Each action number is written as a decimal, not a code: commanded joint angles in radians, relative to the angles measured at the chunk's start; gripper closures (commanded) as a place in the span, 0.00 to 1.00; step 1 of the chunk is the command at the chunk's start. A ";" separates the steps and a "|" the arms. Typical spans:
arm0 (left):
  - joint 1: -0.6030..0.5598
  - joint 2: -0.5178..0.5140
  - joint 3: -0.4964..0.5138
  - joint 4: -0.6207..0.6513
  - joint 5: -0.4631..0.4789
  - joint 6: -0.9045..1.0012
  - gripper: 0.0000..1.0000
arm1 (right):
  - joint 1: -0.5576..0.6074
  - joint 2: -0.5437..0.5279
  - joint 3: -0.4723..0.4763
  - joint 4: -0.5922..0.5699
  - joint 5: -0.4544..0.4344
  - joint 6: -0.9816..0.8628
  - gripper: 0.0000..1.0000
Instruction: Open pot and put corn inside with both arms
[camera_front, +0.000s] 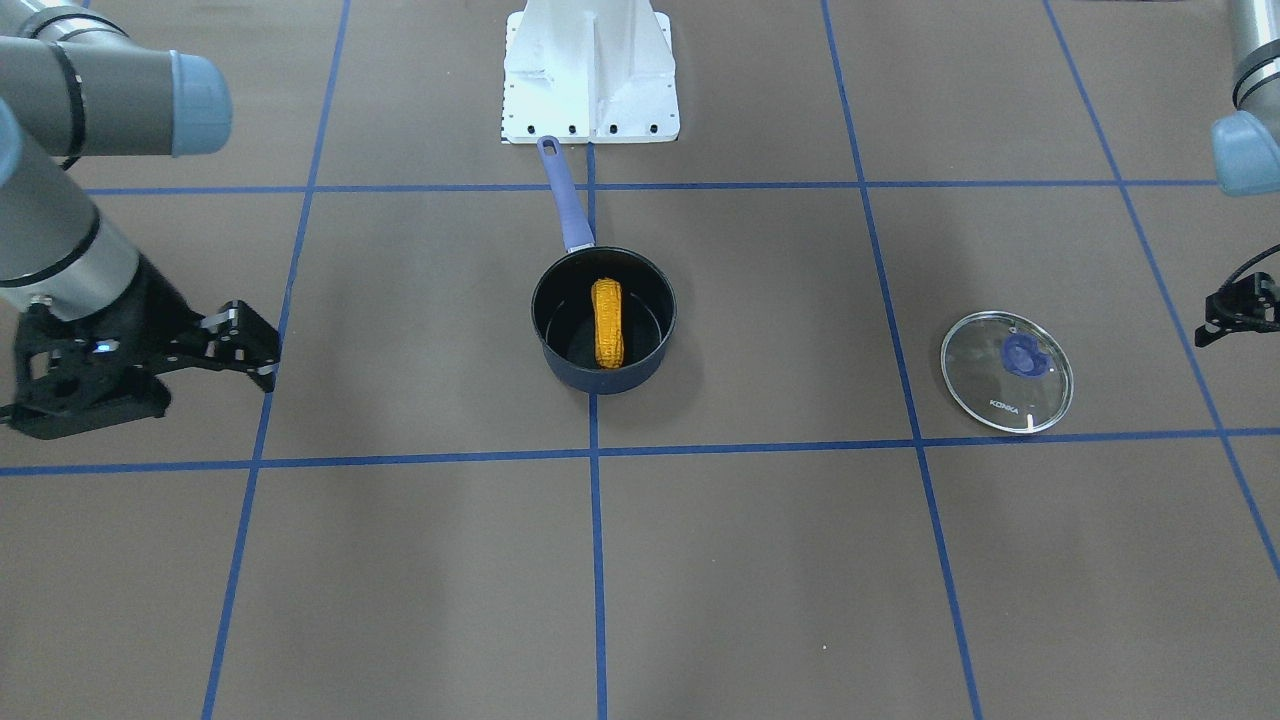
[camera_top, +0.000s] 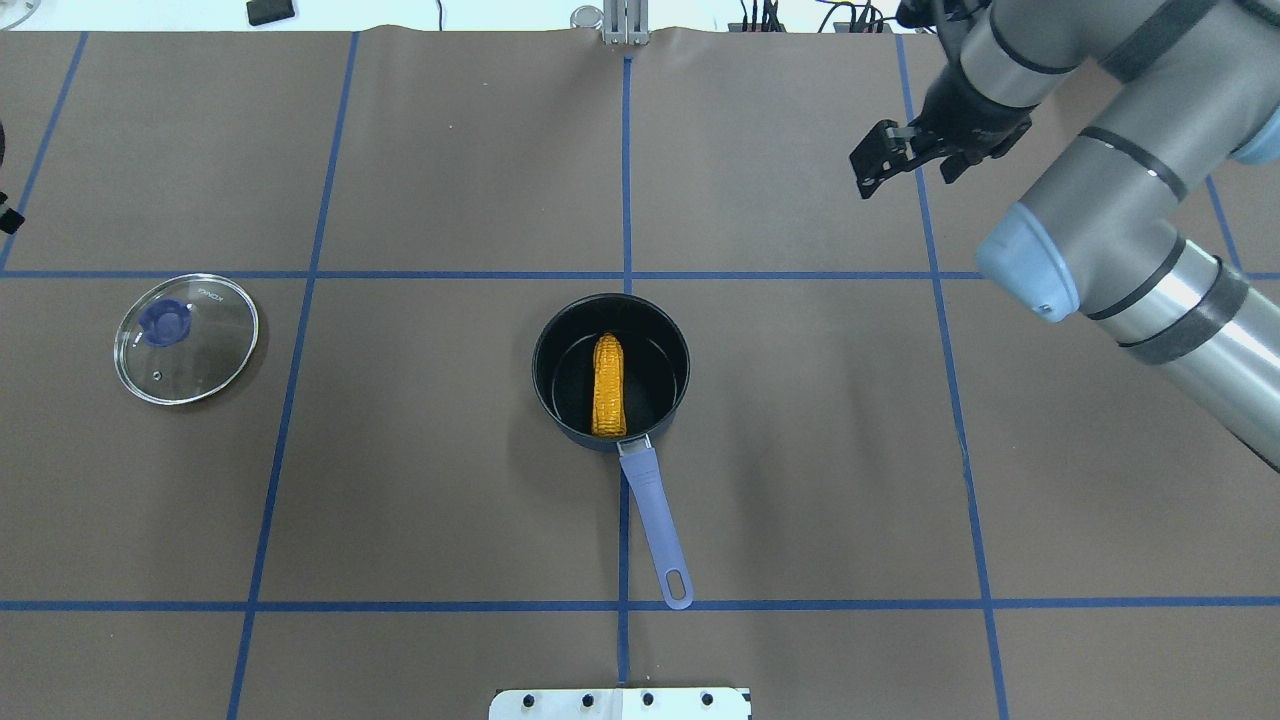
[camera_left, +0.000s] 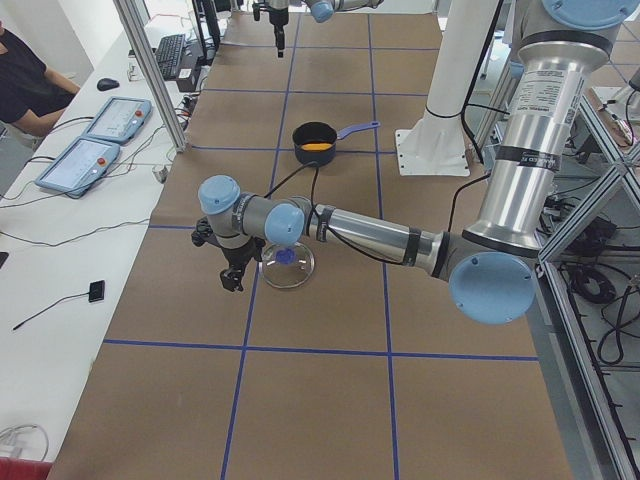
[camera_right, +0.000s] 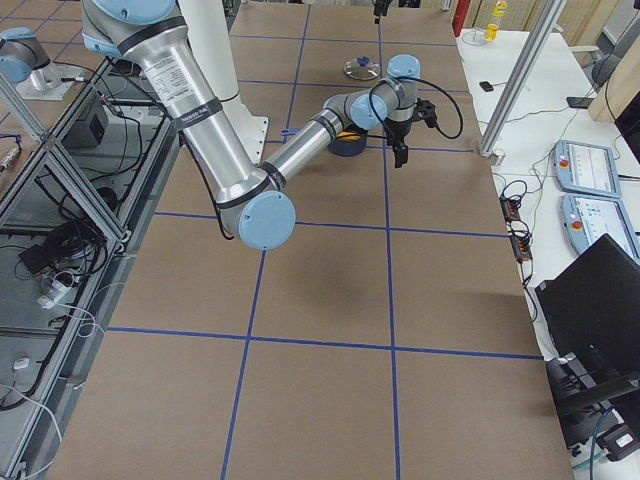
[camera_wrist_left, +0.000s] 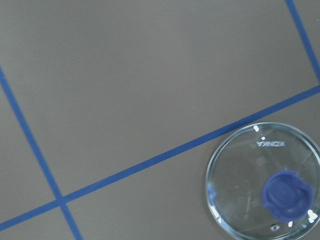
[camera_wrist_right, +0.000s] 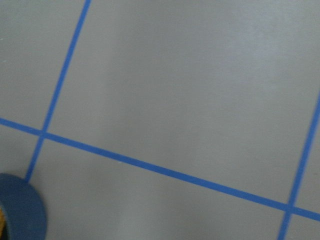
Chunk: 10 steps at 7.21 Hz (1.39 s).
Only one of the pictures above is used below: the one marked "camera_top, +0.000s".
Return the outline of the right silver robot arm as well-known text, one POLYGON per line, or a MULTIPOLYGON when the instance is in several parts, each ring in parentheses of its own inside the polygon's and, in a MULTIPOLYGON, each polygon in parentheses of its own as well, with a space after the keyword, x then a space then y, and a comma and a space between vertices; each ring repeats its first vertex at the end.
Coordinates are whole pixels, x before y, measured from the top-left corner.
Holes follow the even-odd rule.
POLYGON ((1007 154, 1084 61, 1120 86, 975 251, 1051 322, 1080 313, 1277 465, 1277 306, 1169 223, 1224 161, 1277 159, 1275 1, 902 1, 945 68, 906 124, 850 154, 861 197, 940 163, 947 183, 1007 154))

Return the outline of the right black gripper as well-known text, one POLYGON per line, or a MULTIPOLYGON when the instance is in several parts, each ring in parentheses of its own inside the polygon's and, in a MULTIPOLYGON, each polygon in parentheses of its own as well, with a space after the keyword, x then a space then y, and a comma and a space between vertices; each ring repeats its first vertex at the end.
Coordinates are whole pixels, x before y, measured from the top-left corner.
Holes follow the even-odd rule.
POLYGON ((954 184, 975 163, 1006 155, 1030 128, 1034 109, 996 102, 960 67, 945 67, 909 126, 879 120, 849 154, 858 193, 861 200, 872 199, 886 181, 916 168, 915 152, 937 147, 947 155, 940 177, 954 184))

